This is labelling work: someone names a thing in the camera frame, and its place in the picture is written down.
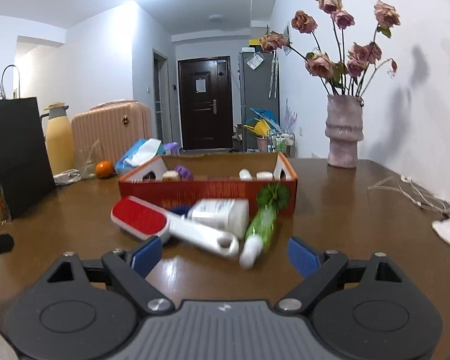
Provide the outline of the blue tissue pack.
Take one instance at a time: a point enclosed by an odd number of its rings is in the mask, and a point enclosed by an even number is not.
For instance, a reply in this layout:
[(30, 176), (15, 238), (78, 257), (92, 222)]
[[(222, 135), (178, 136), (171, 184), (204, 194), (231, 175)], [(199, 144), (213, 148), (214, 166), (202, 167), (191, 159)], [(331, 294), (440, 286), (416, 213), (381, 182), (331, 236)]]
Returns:
[(146, 164), (156, 155), (162, 155), (165, 151), (160, 140), (155, 138), (141, 138), (122, 155), (114, 165), (114, 170), (119, 176)]

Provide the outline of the dried pink roses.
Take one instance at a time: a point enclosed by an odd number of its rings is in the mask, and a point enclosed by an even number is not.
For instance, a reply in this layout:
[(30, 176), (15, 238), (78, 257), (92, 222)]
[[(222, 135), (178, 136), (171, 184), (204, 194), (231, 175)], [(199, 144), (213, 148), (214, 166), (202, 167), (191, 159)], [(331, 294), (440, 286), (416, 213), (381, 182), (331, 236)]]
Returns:
[(265, 52), (289, 49), (298, 55), (312, 77), (318, 77), (329, 95), (350, 95), (362, 100), (371, 81), (379, 69), (387, 67), (393, 77), (398, 71), (394, 58), (383, 58), (383, 52), (376, 38), (379, 34), (392, 37), (392, 28), (401, 24), (396, 8), (378, 0), (374, 7), (376, 24), (371, 40), (364, 45), (345, 44), (345, 30), (355, 25), (355, 18), (343, 8), (342, 0), (316, 0), (318, 8), (331, 20), (331, 30), (337, 45), (338, 59), (334, 60), (320, 45), (315, 34), (318, 23), (313, 16), (298, 10), (291, 19), (291, 27), (298, 33), (310, 35), (315, 47), (306, 54), (298, 51), (283, 33), (267, 30), (259, 39)]

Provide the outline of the green spray bottle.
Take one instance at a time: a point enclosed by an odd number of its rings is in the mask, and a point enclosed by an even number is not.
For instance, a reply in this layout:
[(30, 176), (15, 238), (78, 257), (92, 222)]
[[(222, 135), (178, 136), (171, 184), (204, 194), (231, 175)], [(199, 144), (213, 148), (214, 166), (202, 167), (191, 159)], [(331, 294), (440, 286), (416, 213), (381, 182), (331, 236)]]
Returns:
[(243, 269), (250, 269), (266, 250), (272, 240), (277, 209), (265, 205), (258, 209), (244, 236), (244, 245), (239, 263)]

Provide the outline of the blue gear cap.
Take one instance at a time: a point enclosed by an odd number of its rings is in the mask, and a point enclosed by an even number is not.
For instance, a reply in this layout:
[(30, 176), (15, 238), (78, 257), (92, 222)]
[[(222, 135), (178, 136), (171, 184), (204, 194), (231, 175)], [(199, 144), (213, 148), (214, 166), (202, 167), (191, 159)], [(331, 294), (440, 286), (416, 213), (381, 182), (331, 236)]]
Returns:
[(191, 208), (190, 205), (177, 205), (170, 208), (170, 212), (177, 215), (187, 215)]

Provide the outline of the orange cardboard box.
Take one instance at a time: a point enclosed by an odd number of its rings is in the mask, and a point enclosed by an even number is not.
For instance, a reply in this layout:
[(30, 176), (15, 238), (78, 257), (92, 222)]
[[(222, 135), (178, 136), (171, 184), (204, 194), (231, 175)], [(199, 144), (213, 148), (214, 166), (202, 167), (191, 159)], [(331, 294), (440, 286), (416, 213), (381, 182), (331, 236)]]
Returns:
[[(177, 165), (189, 169), (194, 180), (163, 181), (166, 171)], [(247, 169), (253, 179), (242, 181), (239, 171)], [(257, 180), (257, 172), (272, 172), (274, 180)], [(268, 184), (279, 182), (289, 192), (288, 204), (280, 210), (292, 215), (297, 195), (297, 173), (281, 153), (211, 153), (199, 155), (156, 156), (118, 179), (122, 197), (138, 197), (163, 208), (193, 205), (205, 198), (234, 198), (249, 201), (249, 210), (257, 211), (257, 194)]]

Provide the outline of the white bottle cap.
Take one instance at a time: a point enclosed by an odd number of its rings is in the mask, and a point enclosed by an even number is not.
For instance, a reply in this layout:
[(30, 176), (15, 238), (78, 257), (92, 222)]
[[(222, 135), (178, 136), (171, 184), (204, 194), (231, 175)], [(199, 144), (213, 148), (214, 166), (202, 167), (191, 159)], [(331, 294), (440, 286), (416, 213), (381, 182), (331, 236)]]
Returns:
[(274, 180), (274, 175), (272, 172), (257, 172), (256, 179), (257, 180)]

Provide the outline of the orange fruit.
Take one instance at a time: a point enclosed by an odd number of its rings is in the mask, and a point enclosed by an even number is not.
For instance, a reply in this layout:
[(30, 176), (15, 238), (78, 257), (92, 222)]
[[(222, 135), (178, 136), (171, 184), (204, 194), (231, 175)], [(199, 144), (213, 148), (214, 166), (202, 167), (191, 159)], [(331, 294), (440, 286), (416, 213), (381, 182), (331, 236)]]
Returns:
[(95, 175), (98, 179), (108, 179), (115, 174), (115, 170), (111, 161), (104, 160), (100, 161), (95, 166)]

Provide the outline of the grey refrigerator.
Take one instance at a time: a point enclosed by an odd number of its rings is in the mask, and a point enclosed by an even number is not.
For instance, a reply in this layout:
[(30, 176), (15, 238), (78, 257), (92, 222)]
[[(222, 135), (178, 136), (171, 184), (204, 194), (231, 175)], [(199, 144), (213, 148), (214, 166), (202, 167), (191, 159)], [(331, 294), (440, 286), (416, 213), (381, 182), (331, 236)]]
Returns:
[(273, 53), (241, 52), (239, 56), (241, 90), (242, 146), (244, 152), (257, 149), (255, 135), (245, 125), (252, 126), (264, 110), (277, 124), (280, 120), (278, 91), (278, 60)]

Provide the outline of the beige cube adapter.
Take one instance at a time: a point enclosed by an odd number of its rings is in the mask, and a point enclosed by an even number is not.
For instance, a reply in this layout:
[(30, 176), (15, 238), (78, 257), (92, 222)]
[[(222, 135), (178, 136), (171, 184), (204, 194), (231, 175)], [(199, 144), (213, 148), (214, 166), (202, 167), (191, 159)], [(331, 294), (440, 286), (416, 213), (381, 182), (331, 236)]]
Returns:
[(170, 170), (164, 172), (161, 179), (163, 181), (180, 181), (182, 180), (182, 176), (177, 171)]

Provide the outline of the red lint brush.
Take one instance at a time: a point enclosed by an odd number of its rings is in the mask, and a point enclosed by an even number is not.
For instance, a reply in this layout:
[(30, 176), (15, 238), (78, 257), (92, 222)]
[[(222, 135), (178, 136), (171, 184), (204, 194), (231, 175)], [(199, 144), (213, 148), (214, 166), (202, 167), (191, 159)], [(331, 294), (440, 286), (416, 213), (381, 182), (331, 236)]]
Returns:
[(122, 198), (113, 206), (110, 218), (123, 231), (143, 241), (156, 236), (167, 243), (172, 236), (224, 258), (233, 258), (240, 251), (234, 234), (186, 219), (138, 197)]

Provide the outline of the purple gear cap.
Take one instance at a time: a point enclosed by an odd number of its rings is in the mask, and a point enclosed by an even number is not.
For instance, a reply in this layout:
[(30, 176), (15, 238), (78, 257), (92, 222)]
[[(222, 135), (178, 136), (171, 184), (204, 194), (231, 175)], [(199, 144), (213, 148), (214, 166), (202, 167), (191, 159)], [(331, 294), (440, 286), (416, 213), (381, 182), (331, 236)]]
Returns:
[(194, 180), (193, 173), (189, 169), (187, 169), (186, 166), (177, 165), (175, 167), (175, 171), (180, 176), (181, 180)]

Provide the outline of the dark entrance door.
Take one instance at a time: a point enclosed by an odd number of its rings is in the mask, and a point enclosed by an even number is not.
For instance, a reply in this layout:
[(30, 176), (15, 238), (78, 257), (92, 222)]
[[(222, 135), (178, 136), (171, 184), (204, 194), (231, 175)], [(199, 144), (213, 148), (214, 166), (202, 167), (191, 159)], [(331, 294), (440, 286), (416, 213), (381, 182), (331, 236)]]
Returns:
[(180, 60), (178, 88), (184, 150), (232, 148), (230, 58)]

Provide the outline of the yellow box on fridge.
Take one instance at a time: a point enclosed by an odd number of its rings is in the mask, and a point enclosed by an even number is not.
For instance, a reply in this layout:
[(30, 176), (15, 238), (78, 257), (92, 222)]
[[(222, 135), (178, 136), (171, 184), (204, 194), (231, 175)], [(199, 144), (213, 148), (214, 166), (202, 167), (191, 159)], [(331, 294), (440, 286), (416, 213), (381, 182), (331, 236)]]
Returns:
[(261, 45), (261, 42), (259, 39), (249, 39), (249, 46), (250, 47), (258, 47)]

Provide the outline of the white rectangular bottle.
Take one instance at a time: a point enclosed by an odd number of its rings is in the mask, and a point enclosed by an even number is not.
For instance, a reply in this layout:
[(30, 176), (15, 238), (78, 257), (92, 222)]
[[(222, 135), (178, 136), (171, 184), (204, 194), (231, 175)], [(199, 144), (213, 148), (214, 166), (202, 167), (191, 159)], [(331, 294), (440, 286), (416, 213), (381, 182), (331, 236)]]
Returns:
[(249, 201), (246, 199), (201, 199), (187, 218), (243, 240), (249, 226)]

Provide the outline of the clear glass cup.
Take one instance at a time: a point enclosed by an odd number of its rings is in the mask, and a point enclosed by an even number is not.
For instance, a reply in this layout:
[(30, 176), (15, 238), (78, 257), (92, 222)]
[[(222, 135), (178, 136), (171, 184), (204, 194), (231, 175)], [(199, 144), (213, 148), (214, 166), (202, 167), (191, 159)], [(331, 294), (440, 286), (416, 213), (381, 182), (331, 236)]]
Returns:
[(76, 150), (74, 159), (82, 180), (96, 178), (96, 166), (101, 159), (100, 140), (95, 140), (90, 147)]

